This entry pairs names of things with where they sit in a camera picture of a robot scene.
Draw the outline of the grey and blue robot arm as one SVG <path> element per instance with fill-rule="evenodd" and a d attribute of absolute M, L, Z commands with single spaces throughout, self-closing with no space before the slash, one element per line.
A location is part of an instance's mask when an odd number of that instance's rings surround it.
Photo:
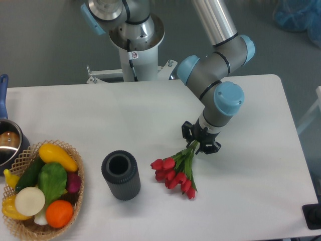
<path fill-rule="evenodd" d="M 244 101 L 242 88 L 224 78 L 251 60 L 255 46 L 238 34 L 223 1 L 193 1 L 193 6 L 214 52 L 205 59 L 189 56 L 177 68 L 178 78 L 204 105 L 194 124 L 182 125 L 182 135 L 188 144 L 197 141 L 200 152 L 212 154 L 221 147 L 216 136 Z M 108 33 L 118 48 L 125 82 L 157 79 L 165 30 L 149 1 L 87 1 L 80 10 L 88 26 L 98 35 Z"/>

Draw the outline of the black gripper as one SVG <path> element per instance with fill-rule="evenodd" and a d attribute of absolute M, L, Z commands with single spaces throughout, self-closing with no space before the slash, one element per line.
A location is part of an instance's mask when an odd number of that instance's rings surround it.
<path fill-rule="evenodd" d="M 187 142 L 186 147 L 188 148 L 194 140 L 200 144 L 195 152 L 196 155 L 199 152 L 206 155 L 217 153 L 221 148 L 221 144 L 215 141 L 217 135 L 209 133 L 209 129 L 202 128 L 198 122 L 192 125 L 189 121 L 185 121 L 182 125 L 182 136 Z"/>

